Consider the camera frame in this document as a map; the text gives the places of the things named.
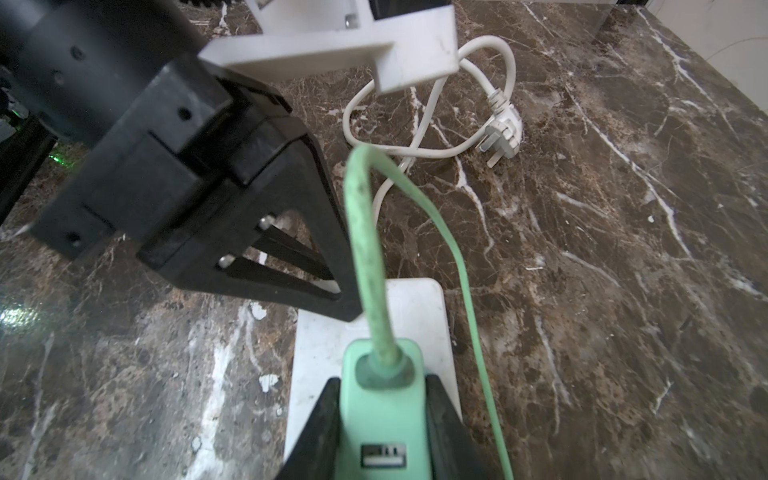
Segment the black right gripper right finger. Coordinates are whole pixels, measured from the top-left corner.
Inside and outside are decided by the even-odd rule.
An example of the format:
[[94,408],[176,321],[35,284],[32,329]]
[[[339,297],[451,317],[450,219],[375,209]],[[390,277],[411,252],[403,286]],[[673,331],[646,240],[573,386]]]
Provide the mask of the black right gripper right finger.
[[462,423],[440,378],[426,376],[426,418],[432,478],[488,479],[468,429]]

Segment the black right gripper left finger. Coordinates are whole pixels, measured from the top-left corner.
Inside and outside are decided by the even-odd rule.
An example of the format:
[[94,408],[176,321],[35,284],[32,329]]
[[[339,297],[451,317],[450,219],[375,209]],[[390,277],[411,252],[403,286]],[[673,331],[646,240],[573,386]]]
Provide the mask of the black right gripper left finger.
[[334,478],[341,431],[341,380],[330,378],[276,480]]

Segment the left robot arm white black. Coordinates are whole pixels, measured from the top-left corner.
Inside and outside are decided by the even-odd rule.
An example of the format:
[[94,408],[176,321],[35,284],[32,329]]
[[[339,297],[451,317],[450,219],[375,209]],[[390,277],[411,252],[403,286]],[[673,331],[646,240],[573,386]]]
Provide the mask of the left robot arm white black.
[[33,235],[75,260],[117,233],[172,285],[362,311],[320,146],[276,90],[200,59],[168,1],[5,1],[1,75],[89,153]]

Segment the light green plug adapter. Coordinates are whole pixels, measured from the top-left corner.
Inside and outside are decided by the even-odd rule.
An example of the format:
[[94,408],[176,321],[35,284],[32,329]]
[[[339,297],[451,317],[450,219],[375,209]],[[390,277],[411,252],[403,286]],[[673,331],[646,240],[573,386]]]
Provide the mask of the light green plug adapter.
[[357,381],[356,366],[372,350],[370,340],[355,340],[344,353],[336,479],[433,477],[423,355],[412,340],[400,339],[398,345],[412,362],[415,377],[396,389],[365,389]]

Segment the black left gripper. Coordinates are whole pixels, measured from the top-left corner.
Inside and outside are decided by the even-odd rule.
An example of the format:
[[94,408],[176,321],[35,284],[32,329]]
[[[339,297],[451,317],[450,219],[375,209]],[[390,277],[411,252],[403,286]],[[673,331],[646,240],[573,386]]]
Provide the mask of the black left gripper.
[[75,260],[118,232],[187,290],[362,312],[322,152],[268,87],[164,66],[42,211],[36,239]]

